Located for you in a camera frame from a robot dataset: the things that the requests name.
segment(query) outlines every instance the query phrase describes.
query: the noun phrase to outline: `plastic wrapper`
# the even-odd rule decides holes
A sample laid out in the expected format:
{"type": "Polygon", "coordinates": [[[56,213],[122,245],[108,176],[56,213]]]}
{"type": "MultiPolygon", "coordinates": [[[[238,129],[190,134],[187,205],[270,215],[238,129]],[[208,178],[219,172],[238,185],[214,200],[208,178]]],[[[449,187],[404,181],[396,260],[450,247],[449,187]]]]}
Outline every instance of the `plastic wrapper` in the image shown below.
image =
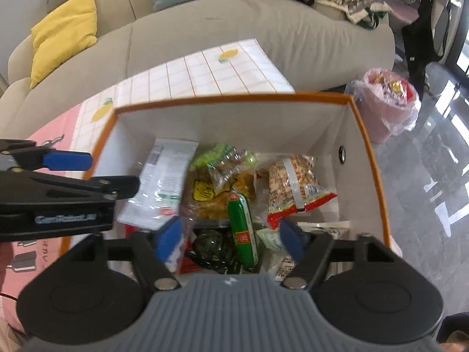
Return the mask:
{"type": "Polygon", "coordinates": [[[256,234],[267,249],[277,253],[287,253],[287,249],[280,239],[280,233],[278,229],[260,229],[257,230],[256,234]]]}
{"type": "MultiPolygon", "coordinates": [[[[187,202],[187,197],[191,196],[190,190],[188,191],[188,187],[186,186],[184,188],[184,192],[182,194],[182,201],[181,205],[179,207],[179,216],[182,220],[182,235],[175,246],[173,252],[169,255],[167,260],[165,261],[165,266],[166,268],[172,272],[173,274],[181,274],[181,266],[182,266],[182,260],[184,259],[184,252],[187,248],[187,245],[191,243],[189,241],[189,238],[192,233],[192,229],[194,228],[194,225],[196,223],[195,219],[197,218],[197,213],[194,205],[188,204],[187,202]]],[[[163,225],[162,228],[160,228],[158,231],[161,231],[162,229],[165,228],[165,225],[163,225]]],[[[126,232],[125,236],[128,237],[131,233],[135,231],[150,231],[149,229],[141,229],[135,226],[131,225],[126,225],[126,232]]]]}
{"type": "Polygon", "coordinates": [[[283,158],[269,168],[267,222],[277,229],[280,219],[299,211],[311,211],[337,197],[323,188],[313,173],[312,157],[283,158]]]}
{"type": "Polygon", "coordinates": [[[158,230],[180,214],[184,181],[198,143],[157,139],[140,173],[140,189],[129,199],[118,222],[158,230]]]}
{"type": "Polygon", "coordinates": [[[215,195],[213,184],[204,168],[199,168],[189,177],[193,179],[192,198],[199,219],[224,220],[228,219],[227,201],[231,192],[242,193],[249,200],[256,198],[254,190],[254,176],[249,172],[235,175],[225,184],[219,195],[215,195]]]}
{"type": "Polygon", "coordinates": [[[350,82],[345,93],[366,108],[361,108],[360,112],[371,135],[379,128],[367,126],[368,122],[372,123],[368,118],[370,115],[379,117],[390,134],[395,136],[413,130],[416,125],[421,107],[417,90],[394,72],[371,69],[361,80],[350,82]]]}
{"type": "Polygon", "coordinates": [[[231,232],[202,230],[187,256],[198,266],[219,274],[239,274],[241,271],[231,232]]]}
{"type": "Polygon", "coordinates": [[[191,164],[191,170],[207,168],[212,180],[215,195],[221,193],[230,180],[247,171],[257,163],[257,156],[248,150],[237,150],[226,145],[217,144],[211,150],[197,157],[191,164]]]}
{"type": "Polygon", "coordinates": [[[269,214],[269,171],[262,168],[254,174],[254,189],[256,199],[249,203],[252,222],[267,226],[269,214]]]}
{"type": "MultiPolygon", "coordinates": [[[[334,239],[346,239],[350,232],[349,224],[347,223],[309,223],[309,222],[299,222],[298,226],[306,233],[316,233],[316,232],[325,232],[332,236],[334,239]]],[[[277,243],[278,252],[281,252],[284,249],[283,244],[277,243]]],[[[285,277],[290,274],[293,269],[296,267],[296,262],[291,256],[286,256],[283,258],[282,263],[278,266],[278,272],[275,276],[276,282],[283,282],[285,277]]],[[[329,269],[327,270],[327,278],[333,275],[340,274],[344,271],[350,270],[351,266],[349,262],[331,262],[329,264],[329,269]]]]}

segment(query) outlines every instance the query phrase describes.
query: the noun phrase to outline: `green sausage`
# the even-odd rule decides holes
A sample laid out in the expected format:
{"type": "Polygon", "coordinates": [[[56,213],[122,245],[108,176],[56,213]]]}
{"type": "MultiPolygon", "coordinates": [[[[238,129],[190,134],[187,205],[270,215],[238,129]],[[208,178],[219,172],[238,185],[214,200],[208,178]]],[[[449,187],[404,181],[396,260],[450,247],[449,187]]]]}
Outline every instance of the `green sausage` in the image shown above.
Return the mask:
{"type": "Polygon", "coordinates": [[[231,231],[241,264],[245,268],[253,268],[257,265],[257,247],[248,200],[241,193],[231,193],[227,207],[231,231]]]}

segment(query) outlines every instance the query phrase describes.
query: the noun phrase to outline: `glass door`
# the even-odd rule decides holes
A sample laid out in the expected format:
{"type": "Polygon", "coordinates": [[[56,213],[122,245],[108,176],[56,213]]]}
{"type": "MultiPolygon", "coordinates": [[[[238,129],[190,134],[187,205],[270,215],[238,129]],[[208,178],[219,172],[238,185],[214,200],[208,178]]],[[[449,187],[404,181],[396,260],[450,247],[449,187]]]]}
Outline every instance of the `glass door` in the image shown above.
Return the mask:
{"type": "Polygon", "coordinates": [[[464,1],[463,13],[446,66],[469,88],[469,0],[464,1]]]}

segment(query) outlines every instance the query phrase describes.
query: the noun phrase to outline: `pink trash bin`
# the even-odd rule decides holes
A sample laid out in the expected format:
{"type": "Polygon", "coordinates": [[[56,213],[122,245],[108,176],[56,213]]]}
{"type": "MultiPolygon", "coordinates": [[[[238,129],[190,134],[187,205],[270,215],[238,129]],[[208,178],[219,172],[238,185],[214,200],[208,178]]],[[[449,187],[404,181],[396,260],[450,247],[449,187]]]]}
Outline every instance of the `pink trash bin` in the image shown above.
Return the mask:
{"type": "Polygon", "coordinates": [[[364,82],[372,84],[380,74],[405,82],[404,85],[407,86],[407,96],[410,96],[410,98],[407,99],[407,105],[405,107],[399,107],[392,103],[385,102],[378,96],[376,89],[380,88],[379,85],[376,85],[376,88],[371,85],[369,85],[368,88],[363,88],[361,94],[362,102],[359,111],[368,136],[374,143],[386,142],[392,135],[389,127],[403,125],[410,118],[412,110],[414,109],[415,100],[418,99],[418,93],[415,88],[401,76],[390,71],[378,69],[370,70],[365,74],[364,82]]]}

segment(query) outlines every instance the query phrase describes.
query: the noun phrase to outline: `sofa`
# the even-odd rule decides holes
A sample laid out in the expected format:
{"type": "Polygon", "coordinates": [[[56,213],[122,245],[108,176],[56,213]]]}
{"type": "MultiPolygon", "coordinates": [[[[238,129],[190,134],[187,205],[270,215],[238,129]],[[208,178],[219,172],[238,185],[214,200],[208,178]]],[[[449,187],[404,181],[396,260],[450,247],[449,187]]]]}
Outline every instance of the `sofa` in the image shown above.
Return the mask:
{"type": "Polygon", "coordinates": [[[8,63],[0,138],[27,138],[76,104],[174,58],[256,38],[296,91],[341,86],[372,67],[391,69],[386,20],[375,30],[336,21],[292,0],[195,0],[152,12],[152,0],[95,0],[98,42],[33,89],[28,36],[8,63]]]}

